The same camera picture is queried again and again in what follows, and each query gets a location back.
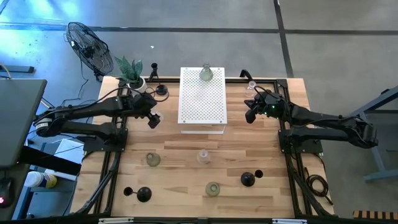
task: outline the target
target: white box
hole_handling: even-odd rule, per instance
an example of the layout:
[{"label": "white box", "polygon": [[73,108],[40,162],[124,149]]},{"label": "white box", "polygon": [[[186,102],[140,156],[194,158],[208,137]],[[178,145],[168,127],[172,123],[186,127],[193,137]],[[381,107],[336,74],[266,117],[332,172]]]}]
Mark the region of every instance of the white box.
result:
[{"label": "white box", "polygon": [[178,124],[183,134],[223,134],[227,124],[224,68],[210,68],[208,82],[199,77],[203,68],[181,68]]}]

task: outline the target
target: wooden tabletop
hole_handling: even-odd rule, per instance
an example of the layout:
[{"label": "wooden tabletop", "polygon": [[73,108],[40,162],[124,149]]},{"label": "wooden tabletop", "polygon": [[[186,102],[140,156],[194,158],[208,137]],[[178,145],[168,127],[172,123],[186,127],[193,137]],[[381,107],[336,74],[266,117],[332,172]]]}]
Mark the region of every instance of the wooden tabletop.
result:
[{"label": "wooden tabletop", "polygon": [[[295,104],[309,108],[304,81],[288,78],[290,99]],[[179,83],[168,83],[170,98],[155,109],[162,115],[161,123],[148,127],[147,119],[128,118],[129,137],[122,153],[118,181],[114,195],[112,216],[125,217],[218,217],[218,218],[292,218],[292,199],[285,157],[280,153],[274,118],[257,116],[247,124],[247,106],[244,89],[247,84],[227,84],[226,101],[228,125],[224,134],[180,134],[177,124]],[[273,90],[271,85],[261,85]],[[118,80],[104,77],[99,97],[118,87]],[[110,122],[105,116],[93,122]],[[200,149],[211,155],[209,164],[197,162]],[[161,156],[157,167],[146,164],[146,154],[156,152]],[[78,210],[97,187],[104,153],[95,152],[87,157],[81,167],[72,209]],[[320,160],[303,154],[303,164],[311,174],[325,177]],[[256,179],[252,187],[241,184],[243,172],[262,170],[263,178]],[[217,197],[209,197],[205,186],[209,182],[220,184]],[[136,195],[124,196],[125,187],[137,191],[141,187],[152,190],[152,198],[142,203]],[[108,189],[103,197],[104,208]],[[304,211],[303,197],[298,190],[300,208]],[[325,198],[317,198],[323,207],[333,213]]]}]

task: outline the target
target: white flower pot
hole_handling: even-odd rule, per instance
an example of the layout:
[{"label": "white flower pot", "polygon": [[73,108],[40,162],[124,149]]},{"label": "white flower pot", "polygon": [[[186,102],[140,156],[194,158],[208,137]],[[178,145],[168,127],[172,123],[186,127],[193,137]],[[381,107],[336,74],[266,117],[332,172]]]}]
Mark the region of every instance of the white flower pot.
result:
[{"label": "white flower pot", "polygon": [[139,77],[139,78],[142,80],[142,85],[141,85],[141,87],[139,87],[139,88],[136,88],[136,86],[134,86],[134,84],[132,84],[132,83],[127,83],[127,86],[128,86],[130,89],[132,89],[132,90],[131,90],[131,95],[132,95],[132,96],[135,96],[135,95],[138,94],[136,91],[138,91],[138,92],[140,92],[140,93],[144,93],[145,90],[147,89],[147,83],[145,82],[144,78],[142,78],[142,77]]}]

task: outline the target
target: gray floor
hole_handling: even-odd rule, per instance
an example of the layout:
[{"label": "gray floor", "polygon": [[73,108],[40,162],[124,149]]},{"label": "gray floor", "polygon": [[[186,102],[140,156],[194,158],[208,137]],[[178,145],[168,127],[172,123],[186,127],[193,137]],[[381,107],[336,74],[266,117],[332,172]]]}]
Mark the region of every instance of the gray floor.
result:
[{"label": "gray floor", "polygon": [[[280,0],[280,6],[286,29],[398,28],[395,0]],[[278,28],[271,0],[87,0],[84,4],[77,0],[11,0],[0,14],[3,23],[60,25],[69,21],[104,27]],[[256,77],[286,77],[279,34],[96,34],[108,43],[113,55],[143,59],[144,74],[150,73],[152,62],[159,64],[159,75],[178,75],[180,67],[209,61],[225,67],[228,76],[238,76],[240,69],[246,68]],[[289,34],[287,44],[294,76],[305,79],[314,111],[348,114],[398,84],[396,35]],[[34,66],[33,75],[14,76],[46,78],[49,83],[44,96],[55,105],[76,97],[83,83],[80,61],[60,31],[0,30],[0,61]],[[83,75],[90,78],[83,100],[96,98],[100,84],[85,65]],[[393,101],[389,107],[397,108],[398,103]],[[395,139],[397,123],[392,121],[396,118],[370,118],[382,133],[382,142]],[[352,217],[353,210],[398,211],[398,178],[371,183],[362,179],[376,171],[370,150],[341,142],[323,145],[336,214]],[[380,146],[388,168],[398,168],[398,153],[385,151],[395,145]]]}]

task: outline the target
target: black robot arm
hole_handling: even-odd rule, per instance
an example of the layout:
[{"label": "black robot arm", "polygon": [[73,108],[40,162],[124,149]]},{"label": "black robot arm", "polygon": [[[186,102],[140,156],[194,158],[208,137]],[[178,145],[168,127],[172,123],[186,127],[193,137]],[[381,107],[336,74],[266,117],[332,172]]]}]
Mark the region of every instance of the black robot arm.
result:
[{"label": "black robot arm", "polygon": [[92,116],[149,118],[148,125],[155,128],[160,119],[150,110],[157,104],[150,94],[114,96],[100,103],[80,106],[59,106],[50,108],[37,116],[34,122],[36,133],[42,137],[56,136],[61,133],[86,134],[98,136],[104,141],[114,141],[120,134],[120,128],[113,123],[85,124],[71,120]]},{"label": "black robot arm", "polygon": [[[286,121],[291,125],[287,138],[294,144],[308,139],[348,141],[352,145],[370,148],[377,146],[376,129],[359,117],[342,117],[311,112],[294,103],[287,102],[282,95],[270,90],[259,91],[253,100],[245,100],[250,108],[246,121],[253,123],[256,114],[264,114]],[[313,124],[322,128],[307,128]]]}]

